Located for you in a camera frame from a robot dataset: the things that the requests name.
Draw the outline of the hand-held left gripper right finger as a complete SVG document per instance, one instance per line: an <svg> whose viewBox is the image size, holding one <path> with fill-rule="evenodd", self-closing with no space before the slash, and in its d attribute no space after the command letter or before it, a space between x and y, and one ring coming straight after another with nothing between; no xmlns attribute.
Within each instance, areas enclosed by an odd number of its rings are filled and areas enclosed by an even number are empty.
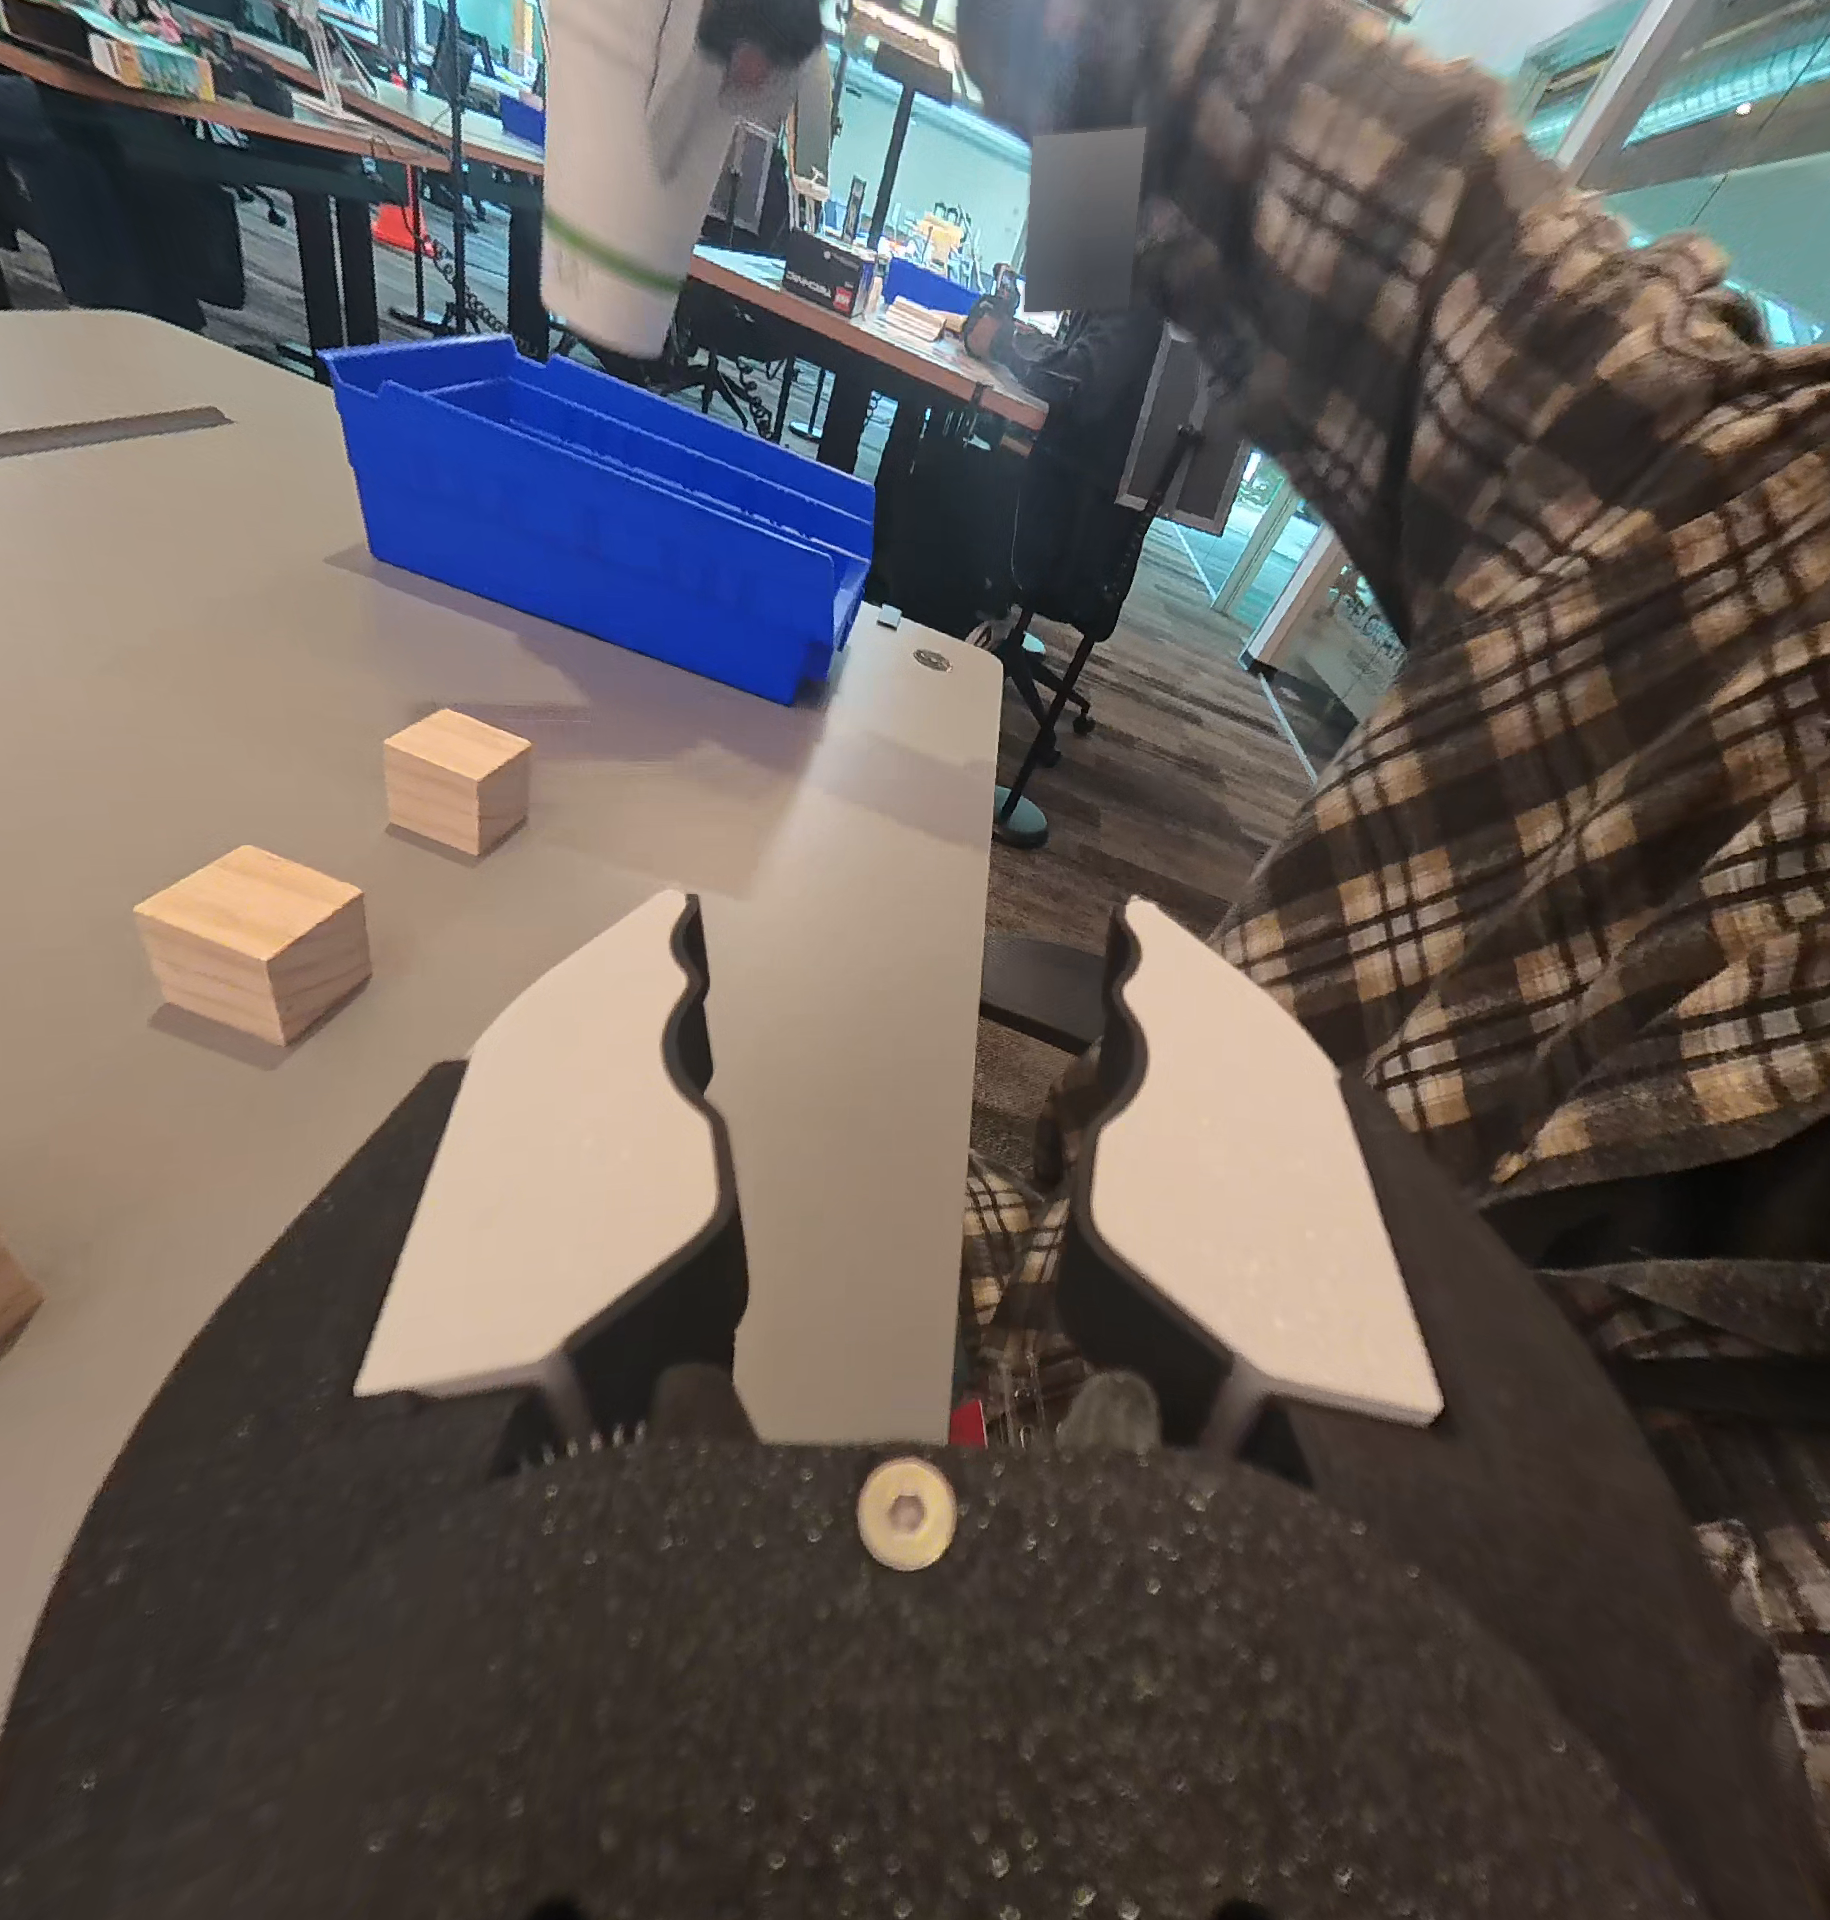
<svg viewBox="0 0 1830 1920"><path fill-rule="evenodd" d="M1147 898L1112 924L1096 1085L1058 1313L1086 1361L1147 1385L1170 1447L1241 1447L1276 1404L1439 1419L1337 1069Z"/></svg>

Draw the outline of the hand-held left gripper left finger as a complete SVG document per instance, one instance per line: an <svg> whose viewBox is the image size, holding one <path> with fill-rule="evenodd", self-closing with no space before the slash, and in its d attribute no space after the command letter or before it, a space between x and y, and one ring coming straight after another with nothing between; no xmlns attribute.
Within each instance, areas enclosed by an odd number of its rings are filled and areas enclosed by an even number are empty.
<svg viewBox="0 0 1830 1920"><path fill-rule="evenodd" d="M472 1042L352 1391L516 1391L631 1442L682 1366L727 1372L748 1238L708 1101L702 901L663 889Z"/></svg>

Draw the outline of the white paper cup green band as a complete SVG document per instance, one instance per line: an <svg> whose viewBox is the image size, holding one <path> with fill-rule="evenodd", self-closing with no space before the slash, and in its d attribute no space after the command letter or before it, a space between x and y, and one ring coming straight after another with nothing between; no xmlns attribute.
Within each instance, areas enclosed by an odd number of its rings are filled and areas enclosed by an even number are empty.
<svg viewBox="0 0 1830 1920"><path fill-rule="evenodd" d="M734 108L702 3L545 11L541 298L592 347L663 353Z"/></svg>

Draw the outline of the person's right forearm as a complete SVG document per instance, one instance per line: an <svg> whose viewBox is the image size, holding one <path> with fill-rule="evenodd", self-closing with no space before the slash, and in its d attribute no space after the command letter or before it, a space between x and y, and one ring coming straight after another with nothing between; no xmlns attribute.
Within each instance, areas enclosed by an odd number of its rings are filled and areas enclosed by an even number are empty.
<svg viewBox="0 0 1830 1920"><path fill-rule="evenodd" d="M1494 84L1341 3L1147 3L1125 74L1139 280L1408 645L1642 522L1692 617L1788 619L1784 555L1691 533L1759 483L1695 436L1788 369L1711 244L1630 244Z"/></svg>

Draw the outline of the person's right hand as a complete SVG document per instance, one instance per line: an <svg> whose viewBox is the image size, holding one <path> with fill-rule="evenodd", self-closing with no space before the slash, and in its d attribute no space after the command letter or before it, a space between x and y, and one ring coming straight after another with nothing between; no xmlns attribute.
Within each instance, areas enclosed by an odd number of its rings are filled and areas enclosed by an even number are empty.
<svg viewBox="0 0 1830 1920"><path fill-rule="evenodd" d="M1022 142L1144 122L1157 3L959 3L954 48L986 117Z"/></svg>

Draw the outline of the black pole stand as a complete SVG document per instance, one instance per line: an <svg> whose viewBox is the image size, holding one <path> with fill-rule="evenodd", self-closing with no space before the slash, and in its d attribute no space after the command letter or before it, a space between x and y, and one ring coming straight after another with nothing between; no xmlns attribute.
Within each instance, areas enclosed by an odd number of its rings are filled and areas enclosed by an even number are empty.
<svg viewBox="0 0 1830 1920"><path fill-rule="evenodd" d="M859 3L855 11L862 14L862 41L875 43L875 68L900 84L868 223L868 248L881 248L911 130L911 108L917 97L940 106L954 98L959 55L952 31L935 19L940 3Z"/></svg>

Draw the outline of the black printed box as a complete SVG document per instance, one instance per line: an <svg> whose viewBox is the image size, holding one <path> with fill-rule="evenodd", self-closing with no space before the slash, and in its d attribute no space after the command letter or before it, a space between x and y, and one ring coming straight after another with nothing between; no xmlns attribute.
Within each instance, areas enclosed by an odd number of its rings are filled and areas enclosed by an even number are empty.
<svg viewBox="0 0 1830 1920"><path fill-rule="evenodd" d="M783 293L842 321L866 317L878 289L878 252L810 226L783 232Z"/></svg>

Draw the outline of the wood-edged office desk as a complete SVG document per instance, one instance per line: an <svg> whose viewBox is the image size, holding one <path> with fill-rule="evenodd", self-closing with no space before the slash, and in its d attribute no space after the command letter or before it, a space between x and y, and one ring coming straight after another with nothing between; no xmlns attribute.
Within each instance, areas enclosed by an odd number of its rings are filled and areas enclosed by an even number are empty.
<svg viewBox="0 0 1830 1920"><path fill-rule="evenodd" d="M284 194L302 273L305 360L380 343L373 212L407 208L422 172L448 172L445 157L369 117L333 117L320 98L292 98L280 114L244 98L150 93L8 34L0 34L0 77L34 84L59 130L87 139L130 181Z"/></svg>
<svg viewBox="0 0 1830 1920"><path fill-rule="evenodd" d="M828 416L817 438L824 467L855 469L878 396L893 399L895 408L883 445L893 465L909 457L930 414L1000 419L994 438L1031 438L1042 430L1046 403L1004 369L975 360L954 335L940 334L933 343L917 343L888 327L888 313L862 321L835 313L789 293L779 259L695 248L686 280L759 313L782 335L786 360L828 372Z"/></svg>

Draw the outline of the black tripod light stand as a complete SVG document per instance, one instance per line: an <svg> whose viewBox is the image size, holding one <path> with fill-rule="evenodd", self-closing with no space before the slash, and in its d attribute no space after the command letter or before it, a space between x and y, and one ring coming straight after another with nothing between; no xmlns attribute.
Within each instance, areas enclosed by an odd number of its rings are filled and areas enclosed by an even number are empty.
<svg viewBox="0 0 1830 1920"><path fill-rule="evenodd" d="M505 334L507 317L485 306L485 293L472 278L476 261L469 237L490 208L472 194L469 158L462 153L469 114L500 126L500 70L487 36L462 26L461 3L407 3L405 26L412 27L412 55L405 62L405 84L431 98L428 126L452 163L445 184L426 190L448 221L441 272L448 278L452 306L445 310L445 327L455 334Z"/></svg>

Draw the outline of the grey mesh panel stand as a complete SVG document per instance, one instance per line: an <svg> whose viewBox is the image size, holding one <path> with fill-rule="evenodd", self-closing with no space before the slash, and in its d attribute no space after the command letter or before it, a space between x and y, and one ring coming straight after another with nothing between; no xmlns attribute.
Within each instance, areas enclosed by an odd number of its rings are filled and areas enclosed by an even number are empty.
<svg viewBox="0 0 1830 1920"><path fill-rule="evenodd" d="M1250 457L1253 448L1235 399L1218 387L1187 334L1162 324L1122 457L1117 503L1218 535L1229 525Z"/></svg>

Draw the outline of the small printed carton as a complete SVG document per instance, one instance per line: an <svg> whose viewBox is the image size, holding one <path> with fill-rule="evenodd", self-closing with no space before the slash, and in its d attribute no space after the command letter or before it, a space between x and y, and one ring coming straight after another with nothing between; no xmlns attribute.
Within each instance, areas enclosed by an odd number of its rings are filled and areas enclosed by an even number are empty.
<svg viewBox="0 0 1830 1920"><path fill-rule="evenodd" d="M208 59L174 41L127 34L124 27L87 27L89 65L119 88L187 104L211 104Z"/></svg>

